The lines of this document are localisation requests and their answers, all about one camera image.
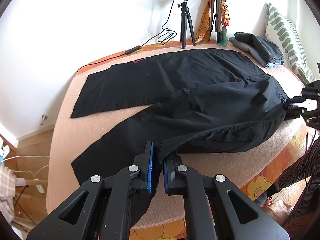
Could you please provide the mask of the folded dark clothes stack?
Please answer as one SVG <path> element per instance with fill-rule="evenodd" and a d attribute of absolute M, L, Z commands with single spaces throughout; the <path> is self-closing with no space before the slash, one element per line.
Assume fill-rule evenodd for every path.
<path fill-rule="evenodd" d="M 284 55 L 279 47 L 254 34 L 236 32 L 229 41 L 237 48 L 249 52 L 264 68 L 279 67 L 284 64 Z"/>

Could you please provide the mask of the patterned trouser leg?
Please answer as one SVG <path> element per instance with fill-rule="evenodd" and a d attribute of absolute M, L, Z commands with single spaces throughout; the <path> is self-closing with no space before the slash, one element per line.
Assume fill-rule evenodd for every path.
<path fill-rule="evenodd" d="M 289 166 L 268 189 L 272 196 L 301 180 L 309 179 L 297 204 L 284 223 L 292 238 L 302 233 L 319 211 L 319 139 L 316 139 L 306 153 Z"/>

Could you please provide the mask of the orange floral bed sheet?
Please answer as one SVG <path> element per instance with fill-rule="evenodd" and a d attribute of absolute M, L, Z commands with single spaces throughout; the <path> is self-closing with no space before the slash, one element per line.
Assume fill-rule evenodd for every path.
<path fill-rule="evenodd" d="M 111 65 L 140 60 L 143 57 L 155 56 L 163 53 L 182 51 L 178 42 L 173 41 L 162 48 L 159 44 L 149 45 L 143 52 L 134 53 L 118 61 L 99 63 L 84 67 L 72 81 L 75 97 L 80 93 L 80 86 L 84 85 L 89 74 L 93 74 Z M 265 69 L 249 56 L 264 72 L 274 76 L 288 96 L 293 96 L 302 89 L 302 83 L 295 74 L 284 66 Z M 76 139 L 76 150 L 70 155 L 71 160 L 78 157 L 89 145 L 100 139 L 114 126 L 126 118 L 142 111 L 147 106 L 137 106 L 111 112 L 98 113 L 82 118 L 69 119 L 73 127 L 73 139 Z M 302 119 L 286 121 L 266 142 L 245 153 L 218 153 L 218 154 L 190 154 L 182 156 L 183 160 L 192 167 L 200 168 L 205 175 L 214 175 L 213 172 L 225 172 L 226 176 L 240 187 L 252 200 L 264 193 L 280 176 L 281 172 L 297 161 L 302 155 L 305 136 L 309 129 L 302 124 Z M 298 183 L 293 187 L 293 193 L 283 198 L 284 202 L 295 204 L 298 197 L 292 197 L 302 192 L 305 183 Z M 157 191 L 146 215 L 137 224 L 137 228 L 130 230 L 130 239 L 180 239 L 186 236 L 185 220 L 182 218 L 182 197 L 165 197 L 164 189 Z"/>

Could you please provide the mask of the metal door stopper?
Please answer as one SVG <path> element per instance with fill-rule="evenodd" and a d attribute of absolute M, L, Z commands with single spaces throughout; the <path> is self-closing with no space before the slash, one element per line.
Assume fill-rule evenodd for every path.
<path fill-rule="evenodd" d="M 47 115 L 46 115 L 46 114 L 43 114 L 40 124 L 43 125 L 46 119 L 47 119 Z"/>

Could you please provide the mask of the black pants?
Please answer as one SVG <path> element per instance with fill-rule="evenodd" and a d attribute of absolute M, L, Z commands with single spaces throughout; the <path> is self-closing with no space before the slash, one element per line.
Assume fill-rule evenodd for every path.
<path fill-rule="evenodd" d="M 116 64 L 91 74 L 71 116 L 135 106 L 72 161 L 80 184 L 131 165 L 154 143 L 151 186 L 171 153 L 246 152 L 285 120 L 287 94 L 279 82 L 233 50 L 193 49 Z"/>

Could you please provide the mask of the silver folded tripod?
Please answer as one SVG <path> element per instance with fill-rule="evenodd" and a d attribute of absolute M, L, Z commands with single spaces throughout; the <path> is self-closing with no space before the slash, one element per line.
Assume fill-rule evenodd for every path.
<path fill-rule="evenodd" d="M 210 33 L 214 31 L 216 33 L 216 42 L 221 42 L 221 3 L 222 0 L 211 0 L 211 15 L 212 15 L 212 23 Z"/>

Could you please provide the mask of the orange patterned scarf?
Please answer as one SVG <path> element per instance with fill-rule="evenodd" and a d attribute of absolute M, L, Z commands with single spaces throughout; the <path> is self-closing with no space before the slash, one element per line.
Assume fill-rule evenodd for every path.
<path fill-rule="evenodd" d="M 210 12 L 212 2 L 211 0 L 207 1 L 207 4 L 205 6 L 205 9 L 203 11 L 200 27 L 198 28 L 198 31 L 196 33 L 196 43 L 199 42 L 208 42 L 211 38 L 211 23 L 212 23 L 212 15 Z"/>

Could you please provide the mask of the teal glass bottle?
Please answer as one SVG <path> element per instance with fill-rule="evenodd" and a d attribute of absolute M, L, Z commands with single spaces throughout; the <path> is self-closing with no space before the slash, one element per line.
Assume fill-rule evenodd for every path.
<path fill-rule="evenodd" d="M 227 28 L 224 25 L 219 33 L 217 33 L 217 44 L 226 47 L 228 44 Z"/>

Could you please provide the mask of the white power strip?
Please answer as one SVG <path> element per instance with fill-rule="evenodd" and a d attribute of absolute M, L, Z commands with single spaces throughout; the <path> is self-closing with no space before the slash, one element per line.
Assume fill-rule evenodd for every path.
<path fill-rule="evenodd" d="M 15 186 L 16 187 L 25 187 L 25 186 L 36 186 L 37 190 L 41 194 L 45 194 L 44 185 L 48 184 L 48 180 L 40 180 L 40 179 L 24 179 L 24 178 L 16 178 Z"/>

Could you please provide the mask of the orange braided hanging ornament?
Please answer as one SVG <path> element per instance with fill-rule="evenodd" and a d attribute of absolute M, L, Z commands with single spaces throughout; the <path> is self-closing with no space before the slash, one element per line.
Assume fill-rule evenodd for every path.
<path fill-rule="evenodd" d="M 230 21 L 228 5 L 225 2 L 222 2 L 220 5 L 220 10 L 221 10 L 221 24 L 223 26 L 228 27 L 229 21 Z"/>

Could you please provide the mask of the green patterned white pillow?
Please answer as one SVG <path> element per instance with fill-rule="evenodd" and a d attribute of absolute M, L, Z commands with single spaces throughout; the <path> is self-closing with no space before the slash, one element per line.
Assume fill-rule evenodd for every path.
<path fill-rule="evenodd" d="M 294 25 L 271 3 L 267 6 L 265 24 L 265 36 L 279 47 L 284 55 L 284 66 L 293 71 L 305 85 L 315 81 L 316 77 L 307 65 L 304 49 Z"/>

